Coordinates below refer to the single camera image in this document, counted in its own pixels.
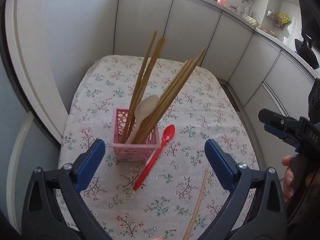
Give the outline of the person's right hand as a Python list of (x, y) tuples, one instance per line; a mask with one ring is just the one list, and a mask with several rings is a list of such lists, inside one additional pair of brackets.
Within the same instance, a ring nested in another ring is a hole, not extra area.
[(283, 158), (282, 165), (286, 167), (286, 171), (284, 173), (284, 181), (283, 181), (283, 195), (285, 202), (288, 202), (293, 194), (294, 190), (292, 188), (292, 183), (294, 180), (293, 172), (291, 171), (291, 155), (288, 155)]

